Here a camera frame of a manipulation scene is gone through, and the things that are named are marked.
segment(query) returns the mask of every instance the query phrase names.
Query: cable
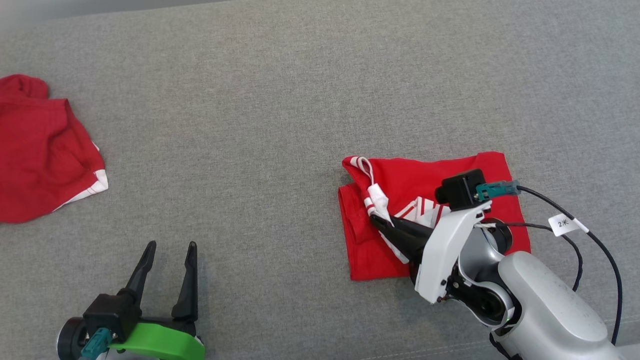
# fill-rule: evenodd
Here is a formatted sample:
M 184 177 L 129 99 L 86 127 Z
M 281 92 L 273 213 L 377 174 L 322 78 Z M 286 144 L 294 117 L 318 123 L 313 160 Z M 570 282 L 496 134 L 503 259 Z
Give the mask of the cable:
M 618 340 L 618 333 L 620 331 L 620 320 L 622 319 L 622 278 L 620 277 L 620 270 L 618 270 L 618 265 L 616 264 L 616 261 L 613 259 L 613 256 L 609 252 L 609 249 L 607 249 L 607 247 L 602 243 L 602 241 L 600 241 L 600 239 L 598 239 L 597 236 L 595 236 L 589 229 L 584 227 L 584 225 L 582 225 L 582 223 L 580 223 L 575 218 L 575 216 L 571 215 L 569 211 L 563 209 L 560 205 L 556 204 L 553 200 L 549 199 L 548 197 L 530 188 L 520 186 L 520 185 L 518 185 L 517 188 L 525 193 L 530 193 L 531 195 L 545 201 L 547 204 L 556 208 L 558 211 L 560 211 L 570 220 L 573 220 L 574 222 L 576 222 L 576 224 L 580 225 L 580 228 L 584 230 L 587 233 L 587 235 L 596 244 L 598 244 L 598 246 L 602 249 L 602 252 L 604 252 L 604 254 L 607 256 L 607 259 L 609 259 L 609 262 L 611 263 L 611 267 L 613 267 L 613 272 L 616 275 L 616 285 L 618 287 L 618 309 L 616 310 L 616 323 L 613 327 L 613 334 L 611 336 L 611 343 L 615 345 L 616 341 Z
M 511 226 L 533 227 L 535 229 L 548 230 L 553 233 L 553 230 L 549 226 L 530 224 L 528 222 L 515 222 L 515 223 L 507 223 L 507 224 L 496 223 L 495 226 L 496 227 L 511 227 Z M 566 242 L 568 242 L 569 245 L 573 247 L 573 250 L 575 251 L 575 255 L 576 257 L 578 257 L 578 273 L 575 275 L 575 281 L 573 282 L 573 288 L 572 288 L 573 292 L 576 292 L 578 290 L 578 286 L 580 286 L 580 279 L 582 278 L 582 254 L 580 253 L 580 249 L 578 248 L 578 245 L 576 245 L 573 242 L 573 240 L 569 239 L 569 236 L 562 235 L 562 238 Z

